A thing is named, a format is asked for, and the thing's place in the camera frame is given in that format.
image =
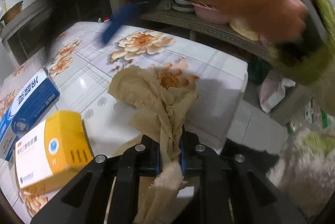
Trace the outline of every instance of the person's hand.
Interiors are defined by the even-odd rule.
[[[306,7],[300,0],[200,0],[232,18],[243,18],[264,41],[284,43],[305,29]]]

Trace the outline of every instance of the crumpled paper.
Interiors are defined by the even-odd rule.
[[[153,223],[169,201],[176,197],[183,181],[178,162],[179,140],[186,113],[198,94],[183,88],[165,89],[159,79],[137,66],[118,72],[111,81],[108,93],[137,107],[129,125],[141,132],[123,144],[114,155],[120,155],[129,147],[139,144],[142,135],[160,143],[162,173],[155,179],[140,179],[139,210],[134,219],[135,223]]]

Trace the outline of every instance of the blue handle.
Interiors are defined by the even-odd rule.
[[[128,3],[122,6],[115,14],[111,25],[103,33],[103,43],[107,44],[111,37],[118,31],[118,29],[139,16],[140,9],[138,3]]]

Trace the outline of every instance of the fluffy rug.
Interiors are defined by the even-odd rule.
[[[301,130],[267,177],[307,217],[318,215],[335,190],[335,137]]]

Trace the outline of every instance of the white tile floor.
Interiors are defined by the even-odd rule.
[[[239,144],[277,154],[287,140],[287,128],[242,100],[227,137]]]

